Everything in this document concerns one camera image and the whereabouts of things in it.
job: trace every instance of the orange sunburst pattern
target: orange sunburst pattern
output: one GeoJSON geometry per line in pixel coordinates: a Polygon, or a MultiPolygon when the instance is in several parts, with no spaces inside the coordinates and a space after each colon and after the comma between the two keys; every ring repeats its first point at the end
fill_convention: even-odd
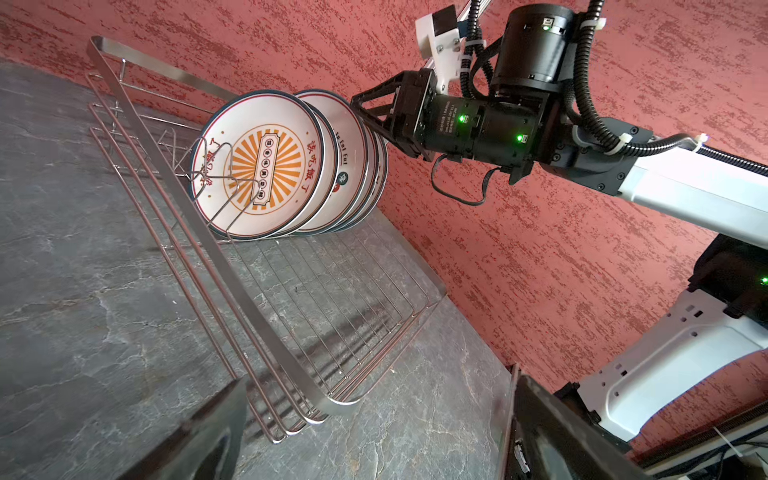
{"type": "Polygon", "coordinates": [[[261,215],[277,210],[299,190],[304,179],[306,155],[297,135],[291,130],[276,126],[256,127],[245,133],[235,144],[232,152],[233,178],[225,178],[227,195],[246,214],[261,215]],[[259,143],[264,134],[279,135],[275,157],[275,173],[272,179],[272,193],[266,205],[253,204],[253,181],[259,170],[257,158],[259,143]]]}

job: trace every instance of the red wall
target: red wall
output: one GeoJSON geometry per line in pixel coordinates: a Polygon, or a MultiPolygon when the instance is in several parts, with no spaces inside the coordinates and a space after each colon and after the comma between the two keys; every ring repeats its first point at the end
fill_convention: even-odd
{"type": "MultiPolygon", "coordinates": [[[[522,3],[495,0],[482,18],[486,37],[498,37],[522,3]]],[[[578,9],[587,1],[565,4],[578,9]]],[[[233,91],[321,87],[349,97],[416,68],[413,21],[443,6],[2,0],[0,52],[82,83],[86,40],[104,35],[233,91]]],[[[591,68],[598,109],[659,134],[705,131],[714,147],[765,161],[766,12],[763,0],[608,0],[591,68]]],[[[135,81],[168,88],[156,78],[135,81]]],[[[537,167],[513,187],[497,175],[486,204],[465,207],[432,191],[427,163],[390,152],[382,211],[445,279],[498,356],[521,363],[549,389],[637,340],[714,237],[537,167]]],[[[487,168],[446,164],[438,182],[473,197],[487,168]]],[[[764,399],[767,373],[763,354],[726,367],[646,425],[636,450],[764,399]]]]}

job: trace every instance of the dish rack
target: dish rack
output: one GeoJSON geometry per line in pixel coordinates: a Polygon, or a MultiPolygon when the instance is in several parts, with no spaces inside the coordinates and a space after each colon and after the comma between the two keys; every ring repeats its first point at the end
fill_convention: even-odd
{"type": "Polygon", "coordinates": [[[190,169],[200,128],[137,107],[127,92],[202,115],[213,111],[188,101],[191,91],[220,105],[236,95],[108,38],[93,37],[88,56],[98,71],[86,74],[97,98],[88,105],[91,136],[224,368],[250,378],[250,412],[263,436],[277,444],[351,412],[423,327],[445,285],[386,222],[304,238],[215,236],[187,192],[189,182],[208,179],[190,169]],[[129,68],[172,80],[179,95],[127,82],[129,68]]]}

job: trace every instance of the white zip tie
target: white zip tie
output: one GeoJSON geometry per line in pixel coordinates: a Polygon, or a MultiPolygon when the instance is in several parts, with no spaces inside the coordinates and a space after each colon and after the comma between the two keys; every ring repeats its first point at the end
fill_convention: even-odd
{"type": "Polygon", "coordinates": [[[605,152],[606,155],[613,155],[617,153],[619,150],[624,148],[624,145],[628,144],[632,141],[632,135],[629,135],[627,133],[619,135],[619,143],[616,144],[615,147],[611,148],[609,151],[605,152]]]}
{"type": "Polygon", "coordinates": [[[692,150],[692,152],[696,153],[699,151],[702,145],[704,145],[704,142],[709,140],[709,136],[707,134],[698,134],[696,137],[694,137],[694,140],[696,141],[696,148],[692,150]]]}
{"type": "Polygon", "coordinates": [[[464,42],[465,47],[470,47],[472,45],[482,45],[483,48],[488,46],[488,43],[485,42],[485,39],[482,40],[467,40],[464,42]]]}
{"type": "Polygon", "coordinates": [[[607,19],[605,17],[596,18],[595,20],[584,20],[581,23],[579,30],[581,30],[584,27],[594,27],[595,30],[602,30],[603,28],[605,28],[606,21],[607,19]]]}
{"type": "Polygon", "coordinates": [[[738,455],[739,457],[743,457],[744,456],[744,454],[742,452],[739,452],[739,450],[736,447],[733,446],[733,443],[728,442],[728,439],[725,438],[725,435],[720,433],[720,430],[718,430],[717,427],[712,427],[712,428],[715,429],[715,432],[717,432],[717,434],[720,435],[720,437],[723,439],[723,441],[728,444],[730,449],[733,450],[736,453],[736,455],[738,455]]]}

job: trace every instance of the white plate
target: white plate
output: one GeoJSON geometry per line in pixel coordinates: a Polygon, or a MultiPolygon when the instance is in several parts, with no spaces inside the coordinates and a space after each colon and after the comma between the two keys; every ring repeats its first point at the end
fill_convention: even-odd
{"type": "Polygon", "coordinates": [[[199,173],[190,195],[218,234],[265,237],[307,207],[325,146],[302,101],[281,91],[245,94],[211,118],[202,138],[192,157],[192,171],[199,173]]]}
{"type": "Polygon", "coordinates": [[[326,200],[328,200],[333,184],[336,182],[336,174],[339,171],[339,164],[341,163],[339,141],[336,139],[336,136],[333,135],[333,127],[331,127],[331,124],[325,118],[325,115],[321,114],[320,111],[312,105],[307,104],[307,106],[315,114],[317,120],[319,120],[320,130],[323,131],[323,142],[325,142],[323,169],[320,171],[320,179],[317,181],[315,193],[312,198],[310,198],[310,202],[307,204],[306,208],[290,223],[270,235],[270,237],[283,237],[289,235],[293,231],[298,230],[306,222],[310,221],[324,205],[326,200]]]}
{"type": "Polygon", "coordinates": [[[352,205],[352,208],[349,209],[349,212],[339,220],[338,224],[333,228],[334,230],[356,217],[357,214],[360,213],[362,206],[373,194],[373,184],[374,180],[376,180],[376,172],[379,169],[379,149],[376,142],[373,140],[373,132],[371,132],[371,129],[365,125],[362,126],[362,129],[366,134],[366,146],[368,148],[368,167],[366,168],[365,176],[362,178],[362,185],[360,186],[362,194],[357,197],[357,200],[355,200],[355,203],[352,205]]]}
{"type": "Polygon", "coordinates": [[[363,204],[362,208],[351,220],[343,224],[341,227],[336,228],[335,231],[340,232],[354,227],[358,223],[365,220],[366,217],[376,208],[376,204],[384,193],[384,187],[386,186],[386,178],[389,173],[389,152],[386,150],[386,140],[381,135],[374,133],[373,137],[376,139],[376,148],[379,151],[379,169],[376,171],[376,179],[374,180],[372,194],[368,201],[363,204]]]}
{"type": "Polygon", "coordinates": [[[346,100],[324,90],[305,90],[296,96],[325,115],[339,140],[342,157],[330,197],[310,221],[294,232],[294,235],[310,235],[335,227],[352,209],[362,195],[360,187],[368,167],[369,153],[362,125],[346,100]]]}

